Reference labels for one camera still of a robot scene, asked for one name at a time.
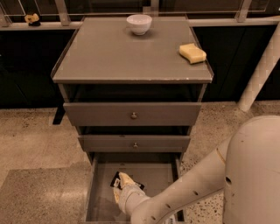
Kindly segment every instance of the gray tabletop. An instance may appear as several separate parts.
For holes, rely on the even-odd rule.
[[[184,17],[154,17],[134,35],[126,17],[87,17],[62,60],[57,83],[209,83],[207,62],[191,65],[179,46],[195,43]]]

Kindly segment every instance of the bowl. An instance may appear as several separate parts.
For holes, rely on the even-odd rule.
[[[144,35],[151,27],[152,18],[148,15],[136,14],[127,17],[128,27],[136,35]]]

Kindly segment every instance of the floor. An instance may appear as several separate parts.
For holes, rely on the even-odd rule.
[[[0,110],[0,222],[80,223],[90,163],[64,116],[55,108]],[[280,101],[256,101],[247,113],[235,102],[203,103],[181,165],[187,172],[254,116],[279,115]],[[189,206],[186,223],[222,223],[222,193]]]

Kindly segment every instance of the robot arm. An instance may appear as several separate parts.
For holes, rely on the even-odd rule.
[[[279,223],[279,158],[280,116],[251,119],[159,195],[123,192],[122,211],[132,224],[161,224],[225,189],[223,223]]]

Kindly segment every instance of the yellow sponge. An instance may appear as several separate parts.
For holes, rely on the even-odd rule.
[[[206,60],[207,54],[199,49],[195,44],[181,45],[179,53],[187,58],[191,64]]]

